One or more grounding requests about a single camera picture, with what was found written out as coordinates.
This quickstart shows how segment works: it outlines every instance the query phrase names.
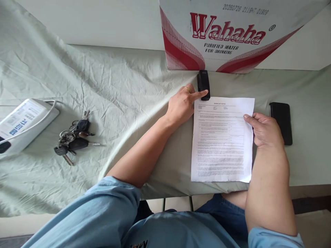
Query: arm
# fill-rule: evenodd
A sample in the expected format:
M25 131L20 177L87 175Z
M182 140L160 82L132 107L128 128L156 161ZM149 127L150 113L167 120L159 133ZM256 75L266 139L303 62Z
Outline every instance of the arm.
M152 173L170 135L192 116L193 102L207 93L195 92L192 84L182 87L170 98L165 116L114 165L107 176L141 188Z
M245 206L248 231L263 227L296 236L289 162L279 126L275 119L260 113L244 115L244 119L253 126L258 147Z
M169 136L193 114L192 103L207 94L182 87L168 111L95 186L66 206L24 244L27 247L121 247L137 215L140 190Z

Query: key fob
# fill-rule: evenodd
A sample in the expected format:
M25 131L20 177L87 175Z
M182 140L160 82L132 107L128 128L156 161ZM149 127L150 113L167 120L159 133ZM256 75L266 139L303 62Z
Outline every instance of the key fob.
M89 141L84 138L76 138L69 143L69 149L72 151L80 150L89 146Z
M76 125L76 131L87 132L90 127L90 122L88 120L80 120Z

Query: white cable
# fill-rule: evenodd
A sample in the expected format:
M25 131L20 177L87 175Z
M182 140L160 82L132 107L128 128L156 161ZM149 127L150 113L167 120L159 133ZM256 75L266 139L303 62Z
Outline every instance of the white cable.
M52 112L52 110L55 108L55 105L56 105L57 101L56 101L56 100L47 100L47 101L44 101L44 102L47 102L47 103L48 103L48 102L53 102L53 105L52 105L51 109L47 112L47 114L44 116L43 119L41 119L40 121L38 121L38 122L37 122L36 124L34 124L32 127L29 127L28 129L24 130L22 133L19 133L19 134L14 135L14 136L12 136L12 137L10 137L10 138L7 138L7 139L4 139L4 140L0 141L0 145L3 144L3 143L5 143L5 142L7 142L8 140L11 140L11 139L13 139L13 138L16 138L17 136L20 136L20 135L26 133L27 131L31 130L31 129L34 128L35 126L39 125L43 120L45 120L45 119L50 115L50 113Z

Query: printed date code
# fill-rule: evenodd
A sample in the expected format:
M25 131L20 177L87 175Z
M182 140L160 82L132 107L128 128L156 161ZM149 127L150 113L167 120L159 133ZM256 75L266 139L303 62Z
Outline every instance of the printed date code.
M223 7L224 10L230 10L230 11L241 11L243 13L248 13L248 14L260 14L260 15L266 15L268 14L269 10L266 9L258 9L258 8L253 8L253 7L243 7L239 5L233 5L233 4L224 4Z

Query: cardboard box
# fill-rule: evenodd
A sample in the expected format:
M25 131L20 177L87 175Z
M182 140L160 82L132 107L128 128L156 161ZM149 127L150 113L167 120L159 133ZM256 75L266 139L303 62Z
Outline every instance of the cardboard box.
M329 0L160 0L170 70L248 73Z

